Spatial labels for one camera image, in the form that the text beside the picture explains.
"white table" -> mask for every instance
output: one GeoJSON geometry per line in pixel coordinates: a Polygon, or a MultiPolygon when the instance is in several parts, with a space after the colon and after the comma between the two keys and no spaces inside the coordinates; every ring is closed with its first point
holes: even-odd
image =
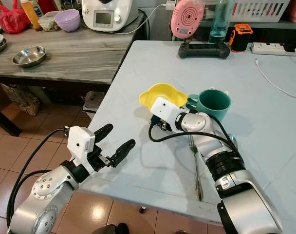
{"type": "MultiPolygon", "coordinates": [[[[208,223],[220,223],[214,181],[201,162],[203,202],[195,196],[194,158],[187,137],[153,143],[148,138],[151,113],[139,95],[158,82],[186,94],[214,86],[228,91],[232,106],[223,120],[239,143],[249,169],[276,205],[286,234],[296,234],[296,99],[271,86],[258,72],[296,94],[296,58],[231,53],[219,58],[177,55],[180,42],[136,41],[124,60],[89,129],[107,123],[113,131],[99,146],[112,155],[133,138],[136,146],[117,168],[105,168],[81,189],[116,199],[173,211],[208,223]]],[[[154,128],[159,138],[166,133],[154,128]]]]}

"purple bowl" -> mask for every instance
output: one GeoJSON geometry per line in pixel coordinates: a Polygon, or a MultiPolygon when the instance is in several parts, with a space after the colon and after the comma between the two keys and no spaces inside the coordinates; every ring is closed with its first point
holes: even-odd
{"type": "Polygon", "coordinates": [[[60,23],[60,24],[71,23],[71,22],[77,21],[77,19],[80,19],[80,15],[78,15],[74,19],[71,19],[71,20],[68,20],[68,21],[63,21],[63,22],[57,22],[57,23],[60,23]]]}
{"type": "Polygon", "coordinates": [[[67,22],[67,23],[56,22],[56,23],[62,30],[65,30],[66,32],[73,32],[73,31],[77,30],[78,27],[80,26],[81,19],[79,17],[77,20],[72,21],[72,22],[67,22]]]}
{"type": "Polygon", "coordinates": [[[79,11],[75,9],[69,9],[62,12],[59,12],[57,15],[55,15],[54,19],[56,23],[63,23],[68,22],[70,20],[75,19],[78,17],[79,11]]]}

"screen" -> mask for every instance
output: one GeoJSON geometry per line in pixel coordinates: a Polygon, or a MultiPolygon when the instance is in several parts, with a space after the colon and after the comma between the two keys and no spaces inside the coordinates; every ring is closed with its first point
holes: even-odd
{"type": "Polygon", "coordinates": [[[97,12],[95,23],[111,24],[111,14],[97,12]]]}

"water bottle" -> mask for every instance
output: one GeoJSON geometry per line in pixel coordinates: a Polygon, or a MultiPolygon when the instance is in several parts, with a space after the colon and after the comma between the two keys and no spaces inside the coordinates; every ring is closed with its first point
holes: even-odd
{"type": "Polygon", "coordinates": [[[234,5],[234,0],[218,1],[208,42],[221,43],[225,39],[234,5]]]}

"black remote controller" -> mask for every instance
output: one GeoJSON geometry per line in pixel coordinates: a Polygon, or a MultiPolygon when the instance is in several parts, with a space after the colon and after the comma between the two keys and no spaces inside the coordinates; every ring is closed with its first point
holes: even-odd
{"type": "Polygon", "coordinates": [[[178,55],[182,59],[187,56],[202,56],[213,55],[220,58],[227,58],[230,54],[230,49],[224,43],[219,44],[190,44],[182,43],[178,50],[178,55]]]}

